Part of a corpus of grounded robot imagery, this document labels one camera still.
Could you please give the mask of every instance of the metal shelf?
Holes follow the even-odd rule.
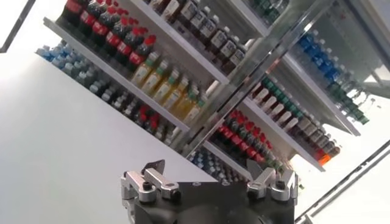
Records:
[[[231,159],[228,155],[226,155],[224,152],[222,152],[221,149],[217,148],[213,143],[209,141],[205,141],[203,143],[203,146],[210,151],[212,154],[217,156],[219,159],[221,159],[223,162],[225,162],[228,166],[230,166],[233,170],[237,171],[242,176],[246,177],[248,180],[253,180],[252,176],[248,172],[248,170],[244,169],[242,166],[240,166],[234,159]]]
[[[195,47],[190,45],[184,37],[155,13],[144,1],[120,0],[119,3],[129,10],[132,17],[141,21],[142,26],[147,27],[150,33],[156,35],[157,43],[190,73],[195,76],[207,75],[214,77],[223,85],[229,83],[229,79],[225,74],[218,70]]]
[[[290,135],[288,135],[281,127],[279,127],[260,107],[258,107],[250,98],[243,101],[244,105],[256,114],[261,120],[256,121],[260,124],[260,128],[266,133],[267,138],[276,149],[283,149],[280,152],[282,155],[289,154],[289,148],[292,148],[303,159],[312,164],[315,168],[324,172],[325,169]]]
[[[299,80],[309,89],[305,94],[306,98],[312,97],[316,98],[316,102],[319,102],[321,105],[319,107],[324,110],[319,111],[322,113],[322,120],[325,123],[333,125],[337,128],[340,128],[346,132],[349,132],[355,136],[359,136],[360,132],[353,126],[353,124],[348,121],[347,117],[336,107],[336,105],[330,100],[326,95],[324,90],[318,86],[318,84],[310,77],[309,74],[304,70],[304,68],[294,59],[290,52],[287,52],[282,58],[287,67],[293,71],[293,74],[299,78]]]
[[[63,38],[66,42],[68,42],[73,48],[77,49],[79,53],[84,55],[87,59],[92,61],[96,66],[102,69],[105,73],[107,73],[111,78],[117,81],[120,85],[129,90],[132,94],[136,95],[140,98],[144,103],[148,104],[153,110],[158,112],[161,116],[165,117],[168,121],[174,124],[176,127],[181,129],[182,131],[188,131],[190,128],[185,125],[182,121],[173,116],[169,111],[160,106],[156,101],[151,99],[147,94],[142,92],[138,87],[133,85],[130,81],[128,81],[123,75],[121,75],[116,69],[111,67],[106,61],[101,59],[98,55],[96,55],[93,50],[89,47],[85,46],[78,39],[76,39],[73,35],[67,32],[64,28],[58,25],[55,21],[52,21],[48,18],[43,19],[46,27],[51,29],[58,36]]]

